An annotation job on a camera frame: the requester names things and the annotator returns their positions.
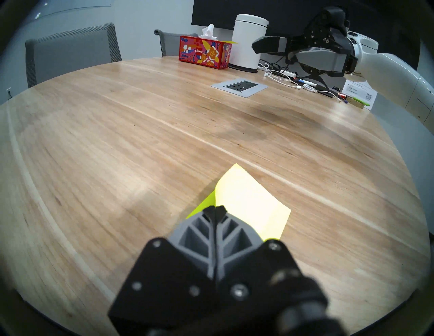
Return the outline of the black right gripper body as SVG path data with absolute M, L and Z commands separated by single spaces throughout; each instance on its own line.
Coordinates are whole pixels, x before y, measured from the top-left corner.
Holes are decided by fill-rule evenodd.
M 358 34 L 355 32 L 347 32 L 344 38 L 339 41 L 341 52 L 346 54 L 346 60 L 343 66 L 344 74 L 350 74 L 355 71 L 359 58 L 359 46 L 357 44 Z

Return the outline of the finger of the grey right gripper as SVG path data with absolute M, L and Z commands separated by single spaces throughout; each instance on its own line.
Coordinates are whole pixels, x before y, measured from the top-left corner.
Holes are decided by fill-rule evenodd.
M 308 26 L 299 36 L 264 36 L 252 43 L 252 49 L 259 53 L 280 53 L 280 40 L 283 39 L 285 54 L 313 49 L 323 49 L 343 54 L 343 26 Z
M 327 74 L 330 77 L 344 77 L 349 55 L 348 48 L 339 52 L 327 48 L 311 47 L 288 52 L 288 60 L 294 60 L 307 74 Z

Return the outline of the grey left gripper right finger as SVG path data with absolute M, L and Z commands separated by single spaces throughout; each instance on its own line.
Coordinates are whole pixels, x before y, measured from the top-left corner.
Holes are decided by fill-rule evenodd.
M 302 322 L 302 273 L 284 243 L 215 207 L 215 335 L 288 335 Z

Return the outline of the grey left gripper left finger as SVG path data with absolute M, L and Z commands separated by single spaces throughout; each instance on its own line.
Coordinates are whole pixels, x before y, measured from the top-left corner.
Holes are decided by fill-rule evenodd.
M 218 335 L 217 219 L 209 206 L 146 244 L 108 312 L 119 335 Z

